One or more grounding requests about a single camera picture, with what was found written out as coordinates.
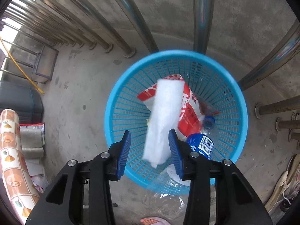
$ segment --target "yellow stick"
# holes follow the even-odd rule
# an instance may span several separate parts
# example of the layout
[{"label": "yellow stick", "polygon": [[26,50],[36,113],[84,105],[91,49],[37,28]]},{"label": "yellow stick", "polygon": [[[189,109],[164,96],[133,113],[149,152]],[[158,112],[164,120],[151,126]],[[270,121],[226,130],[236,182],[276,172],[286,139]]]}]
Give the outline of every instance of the yellow stick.
[{"label": "yellow stick", "polygon": [[21,73],[26,77],[26,79],[29,80],[29,82],[36,88],[36,90],[44,95],[44,92],[28,77],[28,75],[23,71],[23,69],[17,64],[17,62],[14,60],[13,56],[10,54],[9,50],[6,48],[6,46],[4,45],[4,42],[2,40],[2,38],[0,37],[1,43],[4,47],[4,49],[6,50],[7,54],[9,55],[9,57],[12,59],[12,61],[15,63],[16,67],[21,71]]}]

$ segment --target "basket rim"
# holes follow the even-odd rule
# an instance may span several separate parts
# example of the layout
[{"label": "basket rim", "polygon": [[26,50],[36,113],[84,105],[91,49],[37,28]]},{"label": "basket rim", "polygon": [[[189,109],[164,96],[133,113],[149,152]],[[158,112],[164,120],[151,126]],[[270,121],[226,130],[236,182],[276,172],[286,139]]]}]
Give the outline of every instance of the basket rim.
[{"label": "basket rim", "polygon": [[[213,60],[212,58],[209,58],[206,55],[200,54],[198,52],[193,51],[187,51],[187,50],[166,50],[161,52],[156,52],[153,54],[150,54],[148,56],[145,56],[144,58],[138,60],[136,63],[131,65],[118,79],[118,81],[115,83],[112,91],[110,92],[110,95],[108,97],[108,101],[106,104],[106,109],[104,113],[104,134],[107,146],[110,147],[114,141],[111,138],[111,129],[112,129],[112,121],[110,120],[111,113],[113,112],[113,106],[115,104],[116,98],[118,97],[119,93],[121,92],[121,88],[124,85],[124,82],[127,82],[129,78],[131,78],[132,75],[137,73],[142,67],[146,67],[149,64],[155,63],[157,61],[161,61],[164,59],[169,59],[170,57],[174,57],[177,59],[187,59],[186,57],[192,59],[196,59],[199,61],[204,61],[207,64],[209,64],[212,68],[218,71],[220,75],[222,75],[224,81],[232,88],[235,95],[237,96],[237,105],[241,108],[241,131],[239,134],[239,138],[237,139],[238,147],[235,149],[235,152],[233,156],[231,157],[231,160],[233,163],[237,161],[240,154],[242,153],[242,150],[245,145],[246,137],[247,137],[247,131],[248,131],[248,113],[247,113],[247,106],[246,102],[243,96],[243,93],[238,86],[235,79],[232,77],[232,75],[217,61]],[[137,183],[138,185],[146,188],[148,186],[148,182],[143,181],[137,176],[131,172],[128,168],[125,169],[124,174],[127,175],[132,181]]]}]

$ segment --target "barcode label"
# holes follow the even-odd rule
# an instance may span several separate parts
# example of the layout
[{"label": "barcode label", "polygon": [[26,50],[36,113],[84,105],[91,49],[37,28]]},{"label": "barcode label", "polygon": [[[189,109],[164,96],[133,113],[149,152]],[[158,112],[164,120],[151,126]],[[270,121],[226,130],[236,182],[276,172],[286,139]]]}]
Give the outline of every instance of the barcode label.
[{"label": "barcode label", "polygon": [[198,149],[204,151],[209,156],[212,151],[213,145],[214,143],[211,141],[211,139],[203,135],[203,138],[198,146]]}]

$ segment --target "silver screw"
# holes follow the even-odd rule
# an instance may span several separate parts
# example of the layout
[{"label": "silver screw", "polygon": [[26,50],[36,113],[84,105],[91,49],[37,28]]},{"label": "silver screw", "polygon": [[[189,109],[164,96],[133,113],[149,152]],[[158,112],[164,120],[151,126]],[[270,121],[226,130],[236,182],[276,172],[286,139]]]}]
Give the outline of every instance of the silver screw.
[{"label": "silver screw", "polygon": [[191,157],[197,158],[197,157],[199,156],[199,153],[198,153],[198,152],[195,152],[195,151],[192,151],[192,152],[190,153],[190,156],[191,156]]},{"label": "silver screw", "polygon": [[225,159],[225,160],[224,160],[224,164],[225,164],[226,166],[231,166],[232,161],[229,160],[229,159]]},{"label": "silver screw", "polygon": [[75,166],[75,164],[76,164],[76,160],[70,160],[70,161],[68,162],[68,165],[69,165],[70,167]]},{"label": "silver screw", "polygon": [[106,152],[103,152],[101,153],[101,157],[102,158],[109,158],[110,154],[106,151]]}]

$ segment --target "laundry basket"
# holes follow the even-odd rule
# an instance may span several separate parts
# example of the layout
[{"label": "laundry basket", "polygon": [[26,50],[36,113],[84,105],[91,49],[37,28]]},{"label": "laundry basket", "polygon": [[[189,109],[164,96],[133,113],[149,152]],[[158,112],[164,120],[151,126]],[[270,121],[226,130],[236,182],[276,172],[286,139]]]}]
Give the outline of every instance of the laundry basket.
[{"label": "laundry basket", "polygon": [[[210,102],[220,114],[215,116],[220,137],[214,143],[212,160],[225,158],[236,162],[247,135],[248,116],[243,94],[229,72],[213,59],[191,51],[169,50],[146,56],[133,64],[116,82],[108,98],[104,129],[108,146],[121,140],[124,131],[131,132],[125,174],[147,188],[171,162],[156,169],[143,160],[143,150],[150,111],[137,95],[170,74],[181,74],[192,92]],[[155,192],[187,194],[189,187],[158,184]]]}]

